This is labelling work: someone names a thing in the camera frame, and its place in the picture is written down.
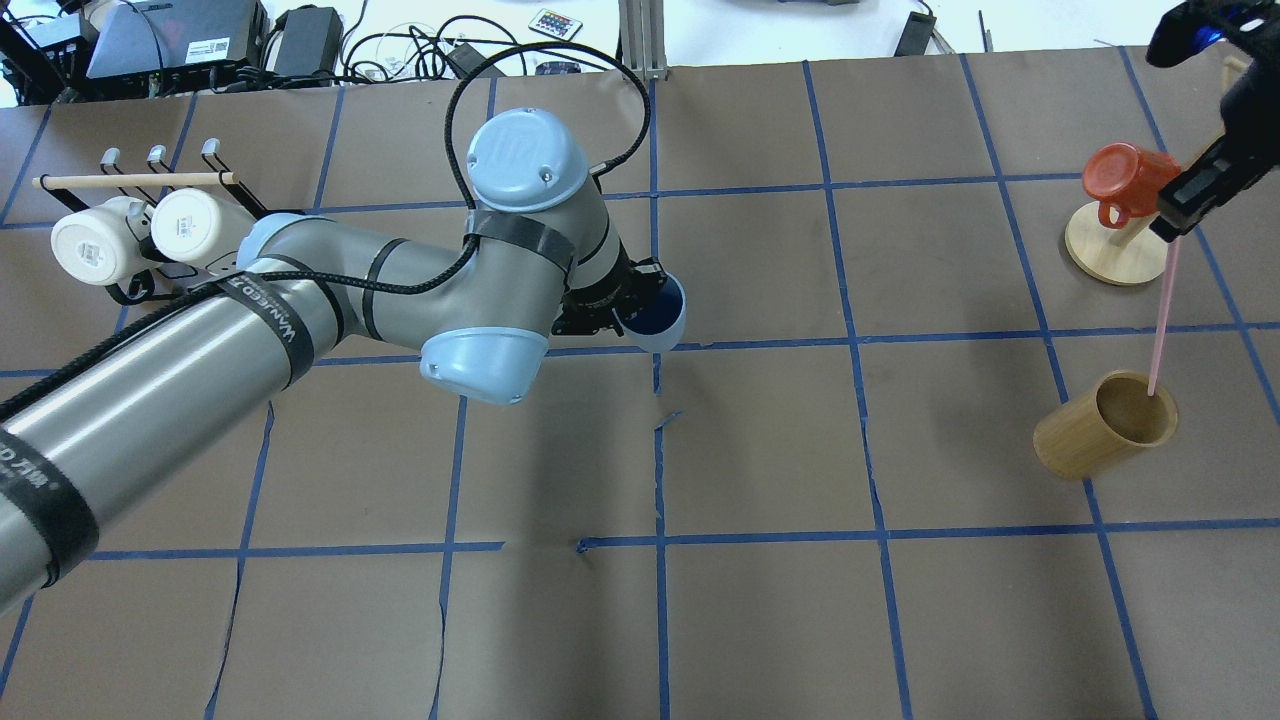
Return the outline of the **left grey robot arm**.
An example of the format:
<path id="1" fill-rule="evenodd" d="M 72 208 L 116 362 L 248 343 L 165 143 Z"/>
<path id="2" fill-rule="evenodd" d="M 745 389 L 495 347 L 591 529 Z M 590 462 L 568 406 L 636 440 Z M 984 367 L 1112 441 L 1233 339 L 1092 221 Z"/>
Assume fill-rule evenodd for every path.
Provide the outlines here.
<path id="1" fill-rule="evenodd" d="M 517 108 L 445 155 L 458 251 L 328 217 L 255 222 L 197 286 L 3 405 L 3 610 L 56 584 L 142 498 L 356 334 L 420 352 L 461 397 L 524 401 L 556 336 L 684 337 L 684 287 L 632 260 L 593 165 L 554 114 Z"/>

